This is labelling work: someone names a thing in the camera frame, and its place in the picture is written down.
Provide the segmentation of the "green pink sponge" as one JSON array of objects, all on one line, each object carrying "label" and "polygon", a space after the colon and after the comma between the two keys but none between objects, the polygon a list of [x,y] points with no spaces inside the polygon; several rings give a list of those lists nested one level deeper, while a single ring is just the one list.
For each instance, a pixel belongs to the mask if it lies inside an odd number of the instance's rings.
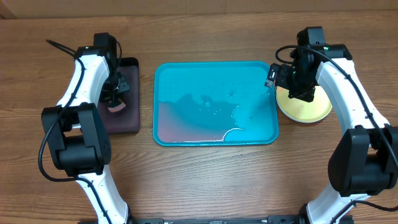
[{"label": "green pink sponge", "polygon": [[111,112],[111,113],[117,113],[119,111],[122,111],[125,107],[126,107],[126,104],[123,103],[123,102],[111,103],[108,106],[108,111]]}]

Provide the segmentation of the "yellow-green plate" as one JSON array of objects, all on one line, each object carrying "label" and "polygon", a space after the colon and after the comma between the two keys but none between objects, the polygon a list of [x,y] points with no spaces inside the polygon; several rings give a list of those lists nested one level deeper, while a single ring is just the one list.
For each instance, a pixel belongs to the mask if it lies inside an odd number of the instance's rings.
[{"label": "yellow-green plate", "polygon": [[312,102],[288,97],[289,91],[276,88],[276,100],[280,110],[290,119],[300,123],[315,123],[326,118],[332,110],[332,104],[321,86],[315,87]]}]

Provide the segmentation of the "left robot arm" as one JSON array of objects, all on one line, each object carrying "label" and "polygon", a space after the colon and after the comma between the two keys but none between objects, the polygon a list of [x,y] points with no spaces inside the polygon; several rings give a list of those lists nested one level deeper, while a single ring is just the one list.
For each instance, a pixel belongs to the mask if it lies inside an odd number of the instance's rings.
[{"label": "left robot arm", "polygon": [[97,223],[134,223],[110,172],[111,143],[97,109],[100,101],[114,102],[117,94],[129,89],[117,71],[121,45],[107,32],[95,34],[93,45],[77,50],[52,40],[48,43],[73,57],[75,71],[57,105],[42,111],[45,136],[39,170],[52,182],[78,183],[97,214]]}]

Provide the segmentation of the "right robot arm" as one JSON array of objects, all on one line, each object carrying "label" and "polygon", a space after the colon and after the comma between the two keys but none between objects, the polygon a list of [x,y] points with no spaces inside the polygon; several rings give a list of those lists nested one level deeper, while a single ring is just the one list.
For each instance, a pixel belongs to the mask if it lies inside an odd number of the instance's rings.
[{"label": "right robot arm", "polygon": [[307,27],[290,47],[290,61],[271,65],[266,86],[311,102],[325,91],[340,122],[342,138],[328,162],[329,183],[321,194],[288,216],[289,223],[352,223],[349,211],[397,183],[397,128],[373,105],[343,44],[326,43],[321,27]]}]

